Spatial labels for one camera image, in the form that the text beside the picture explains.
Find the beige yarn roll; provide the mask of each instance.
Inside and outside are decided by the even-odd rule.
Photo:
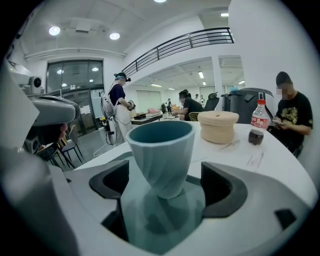
[[[234,139],[234,124],[239,115],[227,111],[205,111],[198,115],[201,137],[206,141],[227,144]]]

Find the dark purple shirt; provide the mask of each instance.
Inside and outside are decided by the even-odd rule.
[[[126,94],[124,92],[124,88],[121,86],[121,84],[117,83],[115,84],[111,91],[109,92],[109,96],[110,96],[110,100],[112,102],[112,105],[116,105],[117,100],[119,100],[120,98],[125,98]]]

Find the white pants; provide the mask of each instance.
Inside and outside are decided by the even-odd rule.
[[[114,117],[116,142],[115,147],[121,145],[126,141],[127,133],[133,128],[131,123],[131,117],[128,109],[124,105],[117,105]]]

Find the black metal railing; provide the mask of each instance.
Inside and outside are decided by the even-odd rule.
[[[157,47],[141,55],[131,64],[126,66],[122,72],[129,77],[150,64],[170,55],[192,48],[214,44],[234,44],[234,39],[232,38],[229,27],[209,28],[180,35],[159,44]]]

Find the cup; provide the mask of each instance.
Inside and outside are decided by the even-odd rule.
[[[155,194],[178,196],[186,180],[195,140],[195,128],[184,121],[140,125],[126,135],[134,159]]]

